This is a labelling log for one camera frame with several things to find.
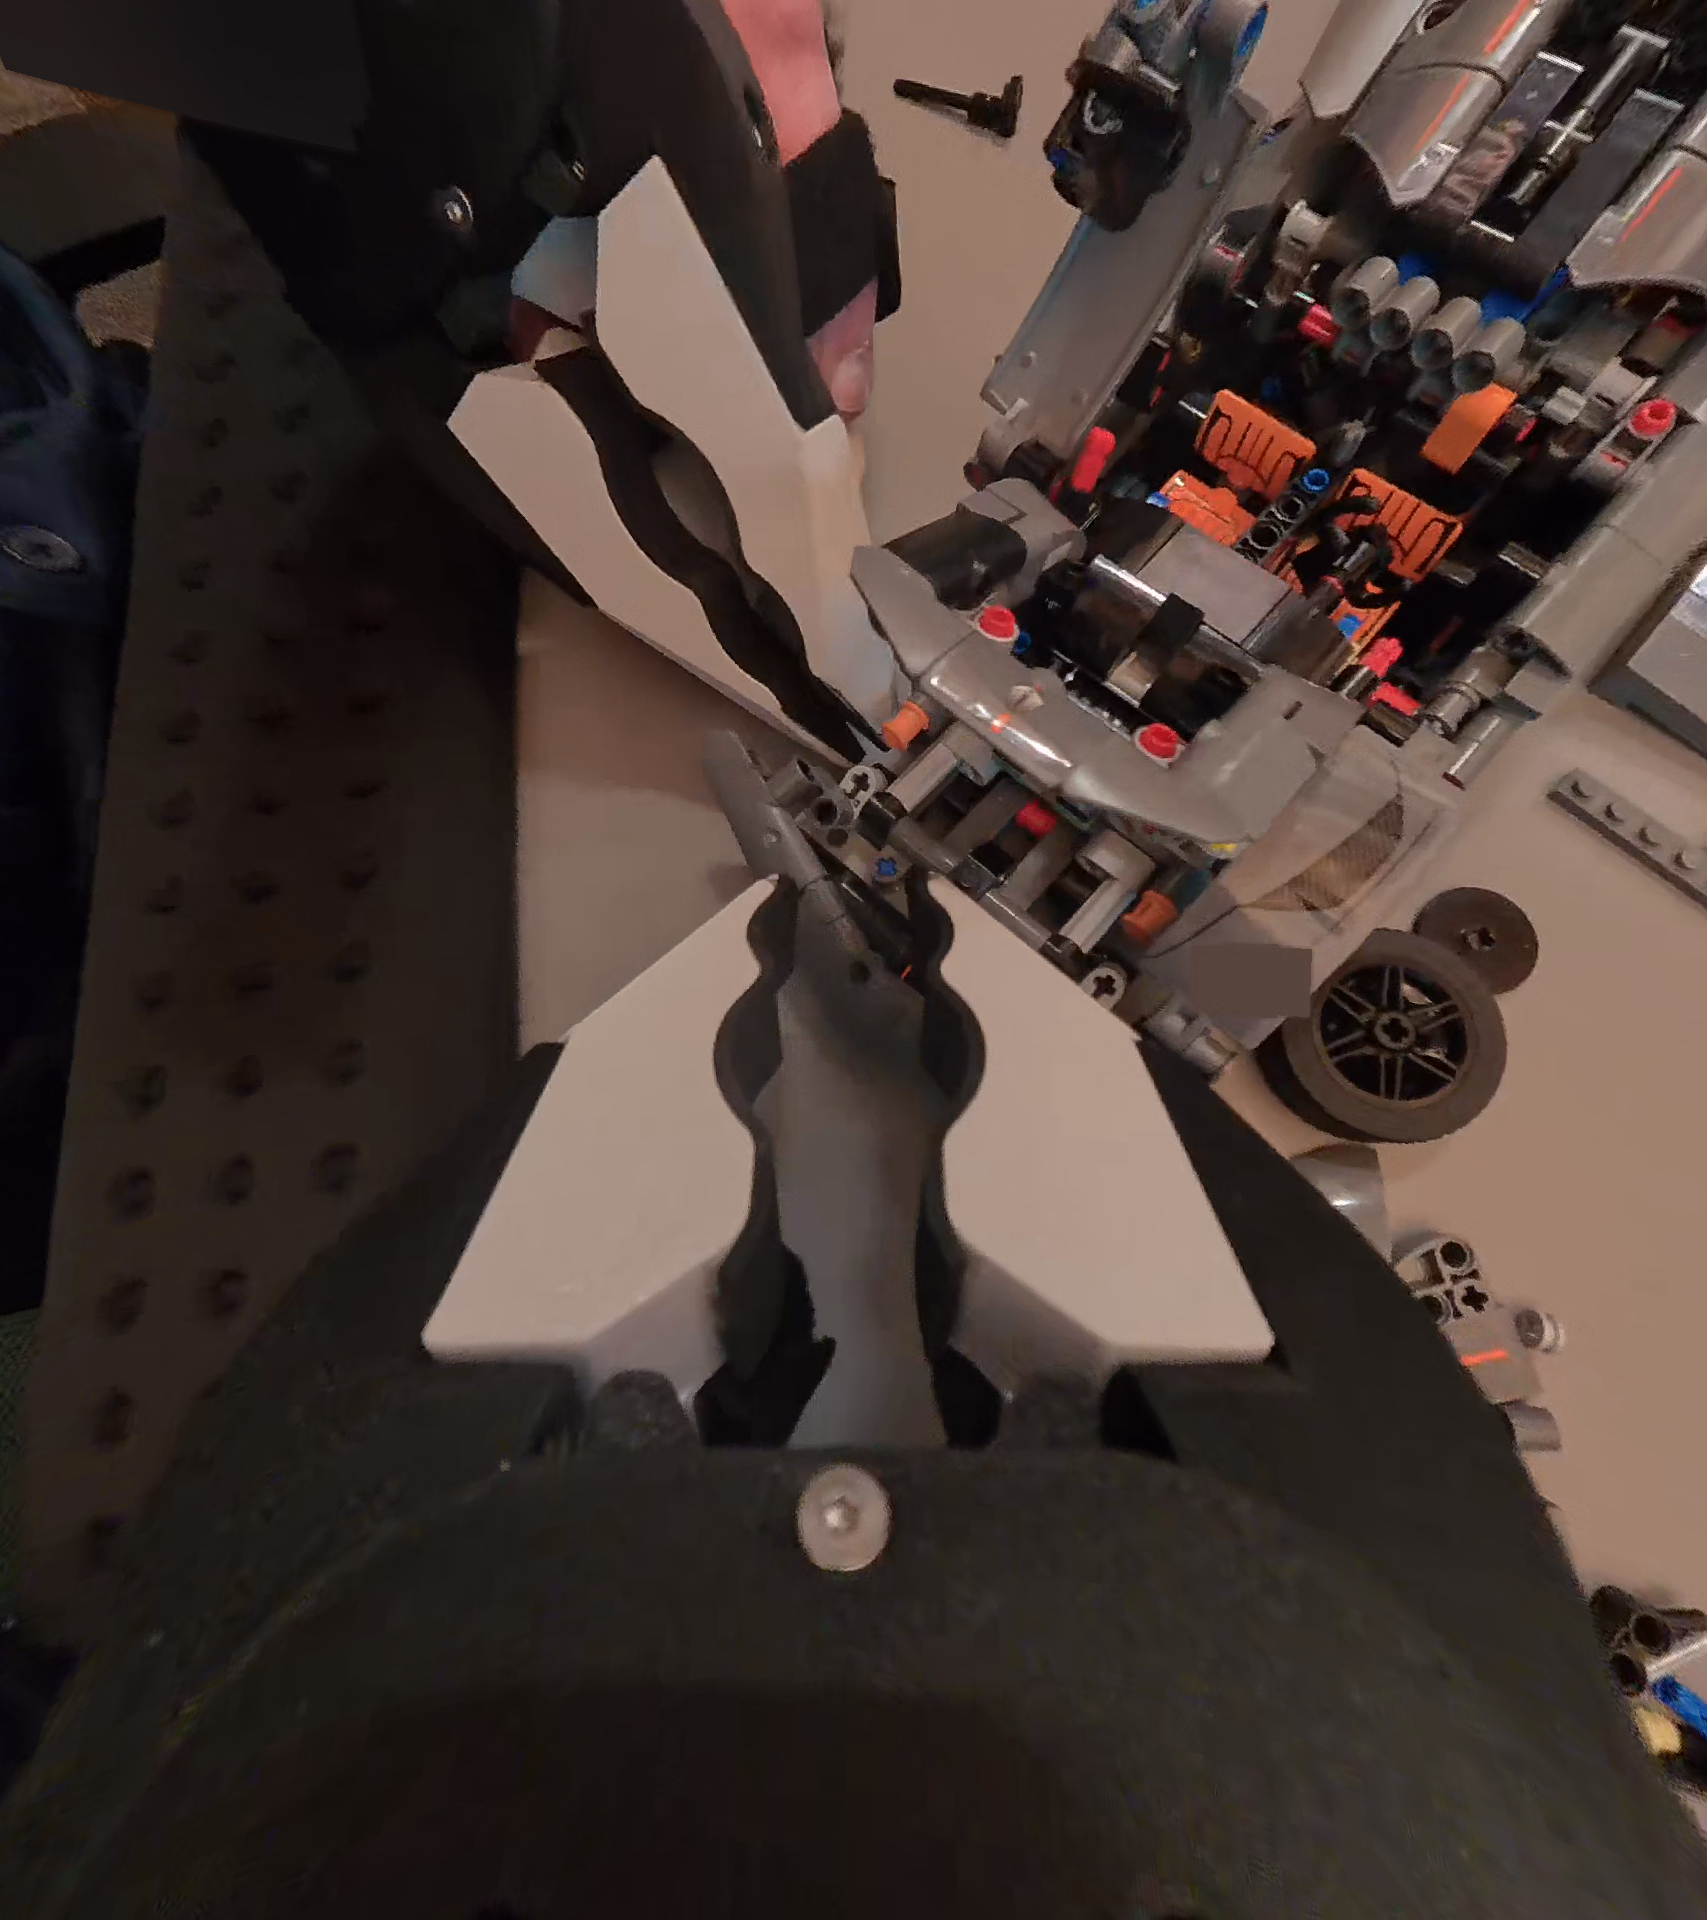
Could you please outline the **black double pin connector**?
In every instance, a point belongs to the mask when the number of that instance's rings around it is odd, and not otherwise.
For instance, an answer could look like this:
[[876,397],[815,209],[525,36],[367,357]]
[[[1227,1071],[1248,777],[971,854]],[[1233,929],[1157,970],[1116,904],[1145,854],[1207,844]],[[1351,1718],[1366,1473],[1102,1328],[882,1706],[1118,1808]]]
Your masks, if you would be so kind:
[[1652,1683],[1707,1653],[1700,1609],[1642,1600],[1616,1586],[1590,1587],[1584,1606],[1609,1677],[1625,1697],[1646,1695]]

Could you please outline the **grey lego car model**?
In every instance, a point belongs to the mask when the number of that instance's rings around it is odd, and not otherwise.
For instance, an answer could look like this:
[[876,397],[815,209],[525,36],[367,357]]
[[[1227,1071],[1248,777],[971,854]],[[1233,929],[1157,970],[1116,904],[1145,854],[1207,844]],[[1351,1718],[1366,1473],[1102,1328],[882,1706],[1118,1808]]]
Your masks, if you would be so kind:
[[1285,8],[1105,7],[974,493],[857,561],[875,873],[1203,1060],[1567,688],[1707,760],[1707,3]]

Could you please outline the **grey rounded lego piece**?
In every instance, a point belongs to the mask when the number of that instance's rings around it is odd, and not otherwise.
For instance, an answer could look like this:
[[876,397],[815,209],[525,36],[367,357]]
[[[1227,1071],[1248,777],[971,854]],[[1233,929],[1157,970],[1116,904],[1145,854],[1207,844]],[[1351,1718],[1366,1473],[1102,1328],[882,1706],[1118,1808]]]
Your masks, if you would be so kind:
[[1384,1230],[1384,1174],[1371,1146],[1320,1146],[1289,1157],[1319,1196],[1364,1236]]

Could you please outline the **black lego wheel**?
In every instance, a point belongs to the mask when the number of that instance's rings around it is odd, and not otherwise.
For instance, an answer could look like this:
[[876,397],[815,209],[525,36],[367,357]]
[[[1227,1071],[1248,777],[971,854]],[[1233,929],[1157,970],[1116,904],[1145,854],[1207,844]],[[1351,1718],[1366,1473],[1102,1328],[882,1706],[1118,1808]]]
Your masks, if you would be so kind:
[[1408,929],[1371,931],[1253,1048],[1289,1111],[1364,1146],[1462,1132],[1505,1065],[1505,1017],[1475,963]]

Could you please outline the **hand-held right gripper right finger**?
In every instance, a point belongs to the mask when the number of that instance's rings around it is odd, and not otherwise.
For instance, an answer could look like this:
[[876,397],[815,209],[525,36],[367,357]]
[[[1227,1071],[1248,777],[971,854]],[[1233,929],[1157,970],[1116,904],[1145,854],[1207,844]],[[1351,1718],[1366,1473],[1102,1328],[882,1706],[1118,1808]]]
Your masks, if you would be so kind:
[[934,963],[976,1043],[943,1142],[950,1343],[979,1371],[1261,1363],[1273,1328],[1132,1029],[953,884]]

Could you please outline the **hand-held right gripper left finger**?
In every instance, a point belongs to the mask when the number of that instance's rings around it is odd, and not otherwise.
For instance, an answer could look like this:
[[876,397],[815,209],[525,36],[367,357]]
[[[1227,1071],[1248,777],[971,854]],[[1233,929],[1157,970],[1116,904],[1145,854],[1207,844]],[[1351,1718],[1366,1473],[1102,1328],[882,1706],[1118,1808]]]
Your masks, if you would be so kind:
[[753,884],[564,1031],[425,1323],[429,1356],[764,1363],[787,1253],[755,1097],[795,911],[791,882]]

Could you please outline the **grey long lego plate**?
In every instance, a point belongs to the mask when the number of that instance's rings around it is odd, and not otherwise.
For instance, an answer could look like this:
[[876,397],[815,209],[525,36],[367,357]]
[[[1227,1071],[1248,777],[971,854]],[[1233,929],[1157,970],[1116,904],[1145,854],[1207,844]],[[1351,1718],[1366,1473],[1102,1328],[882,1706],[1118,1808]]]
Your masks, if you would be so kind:
[[1614,853],[1625,854],[1679,897],[1693,901],[1707,913],[1704,841],[1693,841],[1682,828],[1660,824],[1648,810],[1581,768],[1550,781],[1543,796]]

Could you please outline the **black lego axle pin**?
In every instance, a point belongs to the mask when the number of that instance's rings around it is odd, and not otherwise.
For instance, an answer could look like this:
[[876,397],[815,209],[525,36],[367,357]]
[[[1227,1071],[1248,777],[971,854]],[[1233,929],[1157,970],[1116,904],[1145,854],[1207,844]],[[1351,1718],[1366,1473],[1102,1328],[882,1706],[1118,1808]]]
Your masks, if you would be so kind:
[[912,103],[919,110],[950,115],[953,122],[965,122],[974,133],[1010,140],[1019,133],[1019,115],[1024,107],[1024,78],[1010,75],[1010,79],[1001,83],[996,89],[953,89],[953,88],[898,78],[889,83],[889,93],[899,103]]

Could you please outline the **grey lego piece orange mark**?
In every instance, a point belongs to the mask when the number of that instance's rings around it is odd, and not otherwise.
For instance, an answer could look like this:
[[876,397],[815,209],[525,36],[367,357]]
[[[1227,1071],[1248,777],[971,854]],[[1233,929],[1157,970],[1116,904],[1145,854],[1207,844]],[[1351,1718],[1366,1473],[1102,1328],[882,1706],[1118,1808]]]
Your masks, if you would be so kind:
[[1462,1309],[1442,1334],[1484,1402],[1505,1418],[1515,1450],[1559,1452],[1559,1421],[1533,1398],[1539,1361],[1561,1346],[1559,1319],[1543,1309],[1484,1302]]

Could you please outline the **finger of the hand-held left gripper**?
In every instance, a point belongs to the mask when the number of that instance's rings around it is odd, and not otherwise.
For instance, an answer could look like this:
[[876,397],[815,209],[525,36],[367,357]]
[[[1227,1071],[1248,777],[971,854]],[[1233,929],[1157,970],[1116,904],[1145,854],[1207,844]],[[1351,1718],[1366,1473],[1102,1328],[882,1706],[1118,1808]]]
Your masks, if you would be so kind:
[[744,557],[718,468],[598,345],[546,337],[533,359],[473,377],[449,427],[601,618],[795,738],[865,760],[865,713]]
[[872,530],[847,431],[837,411],[795,418],[660,158],[598,216],[593,321],[626,392],[713,468],[809,671],[861,721],[888,721],[899,669],[851,581]]

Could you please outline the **light grey lego connector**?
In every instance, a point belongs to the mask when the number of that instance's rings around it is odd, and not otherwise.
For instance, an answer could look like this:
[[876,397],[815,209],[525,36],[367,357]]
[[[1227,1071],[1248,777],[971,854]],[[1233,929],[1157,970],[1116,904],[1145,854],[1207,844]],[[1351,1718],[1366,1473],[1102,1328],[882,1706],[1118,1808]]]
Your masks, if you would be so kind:
[[1442,1230],[1408,1236],[1394,1245],[1391,1264],[1408,1293],[1442,1328],[1475,1323],[1496,1302],[1466,1239]]

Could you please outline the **dark dimpled panel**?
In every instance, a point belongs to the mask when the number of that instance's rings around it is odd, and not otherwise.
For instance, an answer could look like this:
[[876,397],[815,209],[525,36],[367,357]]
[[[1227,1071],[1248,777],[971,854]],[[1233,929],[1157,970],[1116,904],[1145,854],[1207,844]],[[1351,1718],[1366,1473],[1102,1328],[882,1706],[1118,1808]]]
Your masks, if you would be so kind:
[[47,1289],[22,1610],[83,1638],[179,1429],[518,1051],[518,561],[179,149]]

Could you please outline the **person's left hand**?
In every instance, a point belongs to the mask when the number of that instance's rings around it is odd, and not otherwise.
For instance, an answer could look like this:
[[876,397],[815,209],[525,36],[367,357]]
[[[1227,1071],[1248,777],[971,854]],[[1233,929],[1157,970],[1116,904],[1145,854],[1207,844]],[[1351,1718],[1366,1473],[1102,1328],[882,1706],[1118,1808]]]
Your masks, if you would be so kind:
[[[722,3],[762,88],[780,159],[806,153],[841,120],[822,3]],[[841,422],[857,422],[875,381],[882,285],[868,277],[806,335],[809,359]]]

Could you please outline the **dark round lego piece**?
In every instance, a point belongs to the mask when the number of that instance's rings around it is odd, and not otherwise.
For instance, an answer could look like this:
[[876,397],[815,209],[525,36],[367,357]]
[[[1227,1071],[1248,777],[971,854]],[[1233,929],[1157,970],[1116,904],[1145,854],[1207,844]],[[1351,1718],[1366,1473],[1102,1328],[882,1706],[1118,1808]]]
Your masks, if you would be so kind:
[[1447,887],[1410,918],[1410,931],[1473,963],[1500,998],[1536,970],[1536,925],[1526,911],[1492,887]]

